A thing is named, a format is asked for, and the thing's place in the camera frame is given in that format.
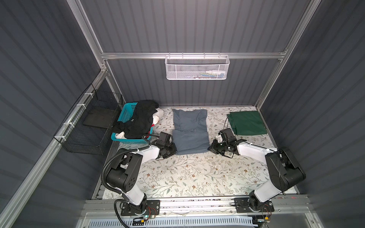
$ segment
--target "patterned table surface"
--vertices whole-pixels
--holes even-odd
[[[223,129],[229,112],[255,111],[255,107],[177,108],[185,111],[206,109],[210,143]],[[164,116],[153,131],[172,134],[173,112],[164,108]],[[269,135],[237,136],[253,144],[274,147]],[[120,148],[138,148],[140,145],[120,143]],[[148,198],[232,196],[249,194],[269,179],[266,165],[246,156],[226,158],[208,151],[201,154],[173,155],[168,159],[151,160],[139,171],[137,185]],[[286,193],[295,194],[294,188]],[[106,189],[103,199],[117,199],[117,193]]]

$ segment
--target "white wire basket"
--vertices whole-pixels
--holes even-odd
[[[224,80],[229,67],[227,55],[182,54],[165,58],[168,80]]]

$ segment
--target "laundry basket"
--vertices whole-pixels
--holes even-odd
[[[118,121],[122,121],[123,123],[129,121],[132,118],[134,108],[136,107],[137,103],[138,102],[126,103],[123,107],[122,112],[120,113]],[[145,143],[147,143],[143,139],[117,139],[115,137],[114,132],[112,133],[111,139],[113,141],[119,141],[119,142],[127,143],[127,144],[145,144]]]

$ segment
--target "black cable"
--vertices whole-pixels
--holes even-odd
[[[146,138],[145,138],[145,136],[143,136],[143,137],[142,137],[142,139],[143,139],[144,141],[146,141],[146,142],[148,143],[148,145],[149,145],[149,146],[151,146],[151,142],[150,142],[148,139],[146,139]]]
[[[281,157],[280,157],[280,151],[279,151],[279,149],[277,149],[277,156],[279,157],[279,165],[278,165],[278,168],[279,168],[279,186],[280,186],[281,193],[285,196],[286,194],[283,192],[283,189],[281,188],[280,164],[282,164],[282,162],[281,162]]]
[[[120,156],[124,156],[125,154],[127,154],[127,153],[129,153],[129,152],[135,152],[135,151],[137,151],[137,149],[132,149],[132,150],[126,150],[126,151],[124,151],[124,152],[121,152],[121,153],[118,153],[118,154],[116,154],[116,155],[114,155],[106,164],[105,164],[105,166],[103,167],[103,170],[102,170],[102,172],[101,172],[101,175],[100,175],[100,179],[101,179],[101,183],[104,185],[104,187],[106,188],[106,189],[108,189],[108,190],[111,190],[111,191],[113,191],[113,192],[116,192],[116,193],[118,193],[118,194],[121,194],[122,192],[121,191],[119,191],[119,190],[117,190],[117,189],[115,189],[115,188],[112,188],[111,186],[109,186],[108,184],[107,184],[107,180],[106,180],[106,177],[105,177],[105,172],[107,171],[107,169],[109,168],[109,166],[110,166],[110,163],[115,159],[115,158],[117,158],[117,157],[120,157]]]
[[[123,222],[123,220],[121,219],[121,217],[120,217],[120,215],[119,215],[119,213],[118,213],[118,209],[116,208],[116,204],[118,203],[118,202],[120,202],[120,204],[122,204],[122,202],[124,202],[124,203],[127,203],[125,200],[122,200],[122,199],[117,199],[117,200],[115,200],[114,201],[114,211],[115,211],[115,214],[116,214],[116,216],[117,216],[117,218],[118,218],[118,220],[119,220],[119,222],[125,227],[125,228],[129,228],[124,222]]]
[[[226,120],[224,121],[223,129],[225,129],[225,127],[226,127],[227,120],[228,120],[228,116],[227,116]]]
[[[142,216],[142,217],[138,217],[138,218],[134,218],[133,220],[132,220],[132,225],[134,226],[134,225],[137,225],[138,223],[142,223],[142,220],[144,219],[145,217],[144,216]]]
[[[152,135],[152,134],[145,134],[145,135],[143,135],[143,136],[154,136],[154,137],[159,138],[159,136],[158,136],[158,135]]]
[[[266,205],[266,204],[264,204],[264,205],[262,206],[261,214],[262,214],[262,219],[264,220],[266,227],[267,227],[267,228],[269,228],[268,223],[267,223],[267,221],[266,221],[266,219],[265,219],[265,217],[264,217],[264,207],[265,207],[265,205]]]

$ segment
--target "black wire basket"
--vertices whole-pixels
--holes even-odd
[[[112,144],[111,128],[123,107],[121,94],[94,90],[80,106],[72,122],[66,123],[67,128],[63,136],[55,136],[55,139],[68,152],[107,154]],[[107,118],[105,116],[105,118],[101,118],[104,122],[103,126],[93,125],[98,122],[98,116],[95,118],[95,113],[100,112],[108,114]]]

